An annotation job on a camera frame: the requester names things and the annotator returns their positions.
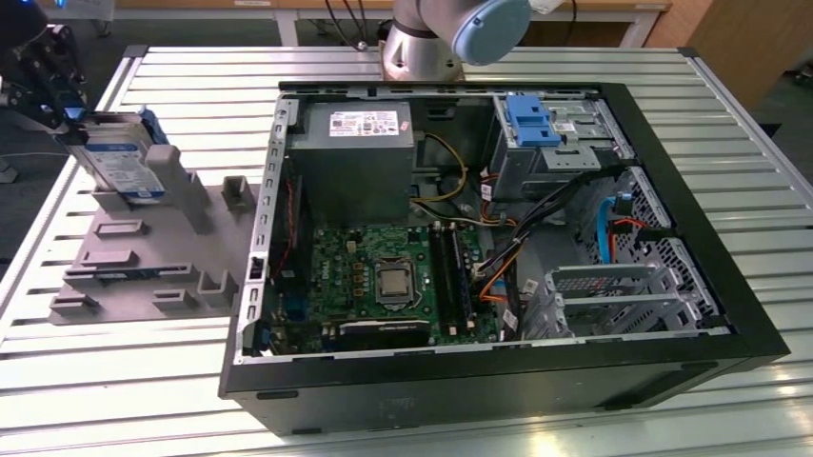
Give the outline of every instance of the blue hard drive label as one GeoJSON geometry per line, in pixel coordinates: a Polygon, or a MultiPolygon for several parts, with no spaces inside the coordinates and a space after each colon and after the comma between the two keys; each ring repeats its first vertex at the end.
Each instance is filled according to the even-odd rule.
{"type": "Polygon", "coordinates": [[[136,151],[139,147],[130,143],[115,143],[111,145],[92,144],[86,145],[86,149],[90,152],[122,152],[122,151],[136,151]]]}
{"type": "Polygon", "coordinates": [[[132,143],[86,145],[92,167],[116,191],[134,203],[158,203],[164,186],[144,163],[146,152],[132,143]]]}

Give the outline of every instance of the blue plastic latch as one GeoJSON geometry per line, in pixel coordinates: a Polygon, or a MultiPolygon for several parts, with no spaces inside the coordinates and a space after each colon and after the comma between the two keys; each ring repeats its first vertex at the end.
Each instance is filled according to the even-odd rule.
{"type": "Polygon", "coordinates": [[[520,146],[558,146],[562,138],[550,127],[550,111],[537,96],[508,95],[509,121],[517,132],[520,146]]]}

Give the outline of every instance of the connector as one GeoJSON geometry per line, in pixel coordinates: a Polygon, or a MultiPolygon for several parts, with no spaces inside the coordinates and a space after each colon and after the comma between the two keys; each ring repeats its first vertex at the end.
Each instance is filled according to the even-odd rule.
{"type": "Polygon", "coordinates": [[[616,203],[613,204],[613,212],[618,216],[633,215],[633,194],[628,192],[620,192],[616,196],[616,203]]]}
{"type": "Polygon", "coordinates": [[[641,227],[636,241],[658,242],[664,238],[677,238],[677,233],[673,228],[641,227]]]}

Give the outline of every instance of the white label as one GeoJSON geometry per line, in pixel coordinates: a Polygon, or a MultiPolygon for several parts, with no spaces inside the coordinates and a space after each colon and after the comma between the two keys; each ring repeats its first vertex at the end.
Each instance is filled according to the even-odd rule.
{"type": "Polygon", "coordinates": [[[91,143],[84,149],[96,172],[124,197],[150,199],[164,195],[164,187],[144,165],[136,145],[91,143]]]}
{"type": "Polygon", "coordinates": [[[636,10],[664,10],[666,7],[664,5],[653,5],[641,3],[636,5],[636,10]]]}
{"type": "Polygon", "coordinates": [[[62,7],[63,5],[66,10],[80,13],[86,19],[114,20],[116,0],[66,0],[58,2],[58,6],[62,7]]]}
{"type": "Polygon", "coordinates": [[[506,308],[506,312],[504,312],[504,322],[509,325],[513,331],[517,331],[517,316],[513,315],[513,312],[506,308]]]}
{"type": "Polygon", "coordinates": [[[337,111],[330,115],[330,136],[397,136],[397,111],[337,111]]]}
{"type": "Polygon", "coordinates": [[[534,292],[537,292],[537,288],[538,288],[538,282],[534,281],[533,279],[529,279],[525,282],[525,286],[522,287],[522,293],[528,293],[529,295],[534,295],[534,292]]]}
{"type": "Polygon", "coordinates": [[[556,131],[576,131],[576,126],[572,122],[554,122],[556,131]]]}
{"type": "Polygon", "coordinates": [[[491,186],[489,184],[481,184],[481,194],[483,195],[483,200],[490,202],[491,201],[491,186]]]}

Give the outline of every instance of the yellow wire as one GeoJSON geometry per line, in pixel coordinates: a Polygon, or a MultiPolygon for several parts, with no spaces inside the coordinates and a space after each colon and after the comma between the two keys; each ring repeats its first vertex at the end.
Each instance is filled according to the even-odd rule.
{"type": "Polygon", "coordinates": [[[426,136],[429,136],[430,138],[437,140],[437,142],[441,145],[443,145],[443,148],[446,148],[446,150],[449,150],[451,152],[451,154],[455,156],[455,160],[458,161],[458,164],[459,164],[461,178],[459,178],[458,188],[455,190],[453,190],[451,192],[449,192],[446,195],[438,195],[437,197],[413,198],[411,201],[413,202],[425,202],[425,203],[426,202],[442,202],[443,200],[453,198],[455,195],[458,195],[458,193],[462,191],[463,186],[466,185],[466,165],[462,163],[462,158],[459,157],[458,152],[450,146],[450,144],[446,143],[443,138],[437,136],[434,133],[426,133],[426,136]]]}

